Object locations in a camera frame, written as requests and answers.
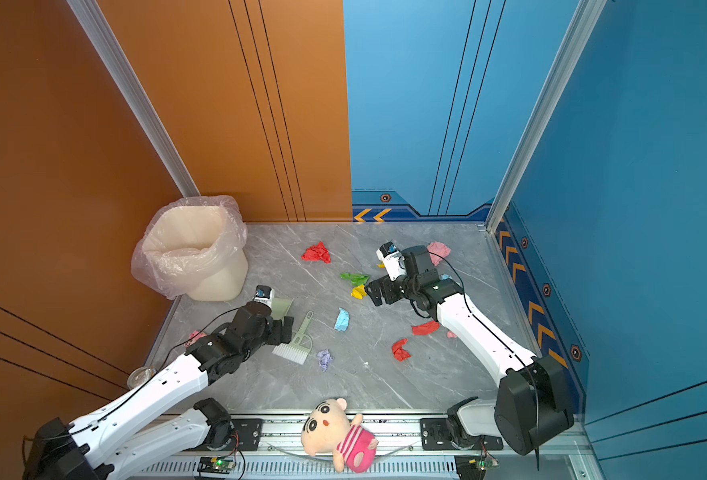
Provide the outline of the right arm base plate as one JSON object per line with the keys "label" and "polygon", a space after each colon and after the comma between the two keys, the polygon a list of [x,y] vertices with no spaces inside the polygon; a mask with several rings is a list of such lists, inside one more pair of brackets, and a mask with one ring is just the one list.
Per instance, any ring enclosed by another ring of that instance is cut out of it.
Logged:
{"label": "right arm base plate", "polygon": [[503,440],[495,436],[469,436],[461,431],[461,426],[449,418],[421,418],[421,446],[425,451],[467,450],[501,451]]}

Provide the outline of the green hand brush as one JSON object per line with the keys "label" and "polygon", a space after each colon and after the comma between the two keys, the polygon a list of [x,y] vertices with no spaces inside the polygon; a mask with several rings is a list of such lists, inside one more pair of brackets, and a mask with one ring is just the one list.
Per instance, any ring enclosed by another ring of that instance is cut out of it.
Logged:
{"label": "green hand brush", "polygon": [[313,318],[314,312],[312,310],[307,311],[289,344],[275,346],[272,353],[277,357],[297,365],[305,364],[305,360],[307,360],[312,349],[312,339],[307,335],[307,329]]}

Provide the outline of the green dustpan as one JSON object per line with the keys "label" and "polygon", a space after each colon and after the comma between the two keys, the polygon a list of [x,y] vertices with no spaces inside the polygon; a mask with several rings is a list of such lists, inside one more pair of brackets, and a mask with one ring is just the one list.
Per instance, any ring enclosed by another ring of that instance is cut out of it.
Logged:
{"label": "green dustpan", "polygon": [[289,314],[292,304],[292,299],[274,298],[271,301],[271,318],[274,320],[283,320]]}

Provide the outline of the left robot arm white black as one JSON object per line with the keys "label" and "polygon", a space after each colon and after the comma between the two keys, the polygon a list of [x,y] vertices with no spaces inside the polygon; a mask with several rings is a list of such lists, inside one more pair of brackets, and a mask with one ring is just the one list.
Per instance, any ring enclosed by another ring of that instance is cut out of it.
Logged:
{"label": "left robot arm white black", "polygon": [[275,319],[268,305],[251,301],[233,320],[187,346],[149,380],[70,423],[55,418],[29,439],[25,479],[127,479],[178,452],[202,446],[235,447],[230,414],[216,400],[197,401],[154,425],[171,407],[237,372],[262,346],[287,344],[293,320]]}

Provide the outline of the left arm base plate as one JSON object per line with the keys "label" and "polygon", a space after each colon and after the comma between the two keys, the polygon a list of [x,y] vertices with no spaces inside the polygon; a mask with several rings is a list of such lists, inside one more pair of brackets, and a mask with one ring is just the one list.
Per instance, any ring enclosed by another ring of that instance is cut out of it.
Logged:
{"label": "left arm base plate", "polygon": [[231,421],[232,427],[230,435],[221,443],[203,443],[189,451],[204,452],[255,452],[259,448],[263,420],[257,417],[236,418]]}

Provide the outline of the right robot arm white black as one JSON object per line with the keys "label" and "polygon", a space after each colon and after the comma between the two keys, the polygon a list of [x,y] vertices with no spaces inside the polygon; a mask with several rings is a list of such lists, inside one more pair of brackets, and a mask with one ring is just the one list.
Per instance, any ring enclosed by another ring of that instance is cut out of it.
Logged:
{"label": "right robot arm white black", "polygon": [[400,250],[387,242],[377,250],[385,276],[369,281],[373,304],[407,300],[416,314],[455,334],[497,384],[488,404],[473,397],[447,411],[447,428],[459,448],[497,437],[515,453],[539,453],[549,440],[575,424],[565,368],[551,356],[539,357],[498,328],[467,295],[457,272],[437,271],[425,246]]}

